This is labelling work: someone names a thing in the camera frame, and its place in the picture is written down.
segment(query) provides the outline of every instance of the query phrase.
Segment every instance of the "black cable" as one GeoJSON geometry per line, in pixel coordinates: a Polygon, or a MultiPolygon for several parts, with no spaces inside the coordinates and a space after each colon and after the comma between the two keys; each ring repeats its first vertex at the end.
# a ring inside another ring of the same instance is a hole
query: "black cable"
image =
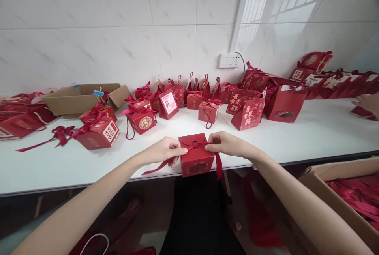
{"type": "Polygon", "coordinates": [[[245,69],[245,61],[244,61],[244,58],[242,57],[242,55],[241,55],[239,52],[235,52],[235,53],[241,56],[241,59],[242,59],[242,61],[243,61],[243,63],[244,63],[244,72],[242,73],[240,79],[238,80],[238,83],[240,83],[240,80],[241,80],[241,78],[244,76],[244,74],[245,74],[245,70],[246,70],[246,69],[245,69]]]}

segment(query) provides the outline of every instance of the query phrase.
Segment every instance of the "open cardboard box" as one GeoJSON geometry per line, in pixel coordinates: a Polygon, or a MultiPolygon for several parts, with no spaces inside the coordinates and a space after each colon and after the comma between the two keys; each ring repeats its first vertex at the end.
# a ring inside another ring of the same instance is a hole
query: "open cardboard box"
{"type": "MultiPolygon", "coordinates": [[[[379,232],[325,184],[327,181],[370,175],[376,171],[379,171],[379,157],[311,166],[298,180],[339,214],[374,254],[379,254],[379,232]]],[[[276,196],[269,200],[267,208],[276,220],[279,235],[291,254],[320,254],[276,196]]]]}
{"type": "Polygon", "coordinates": [[[108,105],[114,112],[121,108],[125,104],[124,100],[131,95],[128,87],[120,86],[119,83],[80,84],[49,94],[43,100],[55,116],[78,118],[95,107],[97,102],[106,105],[100,96],[92,94],[98,87],[109,93],[108,105]]]}

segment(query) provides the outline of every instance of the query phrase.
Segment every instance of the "binder clip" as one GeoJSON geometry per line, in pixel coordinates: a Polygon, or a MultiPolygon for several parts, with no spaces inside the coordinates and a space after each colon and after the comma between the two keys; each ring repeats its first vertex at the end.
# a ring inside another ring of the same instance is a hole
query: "binder clip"
{"type": "Polygon", "coordinates": [[[94,90],[94,92],[92,94],[100,96],[100,97],[103,97],[104,96],[104,92],[102,92],[101,90],[102,90],[102,88],[99,86],[98,89],[94,90]]]}

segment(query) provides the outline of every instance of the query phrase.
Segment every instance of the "person's hand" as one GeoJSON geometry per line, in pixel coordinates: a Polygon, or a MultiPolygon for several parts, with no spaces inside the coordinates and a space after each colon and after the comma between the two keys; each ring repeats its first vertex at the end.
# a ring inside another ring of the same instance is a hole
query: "person's hand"
{"type": "Polygon", "coordinates": [[[373,113],[376,117],[379,116],[379,95],[378,94],[362,94],[358,96],[357,101],[352,101],[356,106],[373,113]]]}
{"type": "Polygon", "coordinates": [[[180,147],[180,142],[170,137],[164,137],[147,149],[137,154],[143,165],[162,162],[170,159],[168,164],[171,168],[178,161],[179,156],[187,153],[186,148],[180,147]]]}
{"type": "Polygon", "coordinates": [[[213,143],[205,146],[205,150],[210,152],[222,152],[248,159],[260,159],[265,154],[259,148],[225,131],[211,134],[208,142],[213,143]]]}

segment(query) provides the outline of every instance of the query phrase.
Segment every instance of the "white tabletop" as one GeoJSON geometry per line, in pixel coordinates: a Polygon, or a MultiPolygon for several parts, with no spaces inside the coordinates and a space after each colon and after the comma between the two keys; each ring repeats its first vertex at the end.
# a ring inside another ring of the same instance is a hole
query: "white tabletop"
{"type": "MultiPolygon", "coordinates": [[[[55,148],[57,141],[27,152],[16,149],[32,146],[52,137],[56,126],[81,126],[78,119],[59,119],[47,130],[35,132],[20,140],[0,141],[0,195],[16,195],[37,191],[87,186],[117,167],[132,155],[152,145],[164,136],[177,139],[197,133],[230,132],[266,151],[278,163],[291,163],[379,150],[379,122],[357,118],[349,114],[354,107],[350,99],[305,101],[295,123],[268,121],[263,117],[258,127],[238,131],[226,114],[226,105],[219,109],[215,124],[205,128],[196,110],[180,109],[170,120],[158,118],[156,127],[143,135],[127,140],[126,118],[117,121],[121,133],[112,148],[87,150],[71,140],[66,146],[55,148]]],[[[249,167],[242,158],[221,154],[223,169],[249,167]]],[[[160,171],[141,176],[159,164],[139,169],[131,180],[145,180],[181,174],[180,162],[174,169],[166,166],[160,171]]]]}

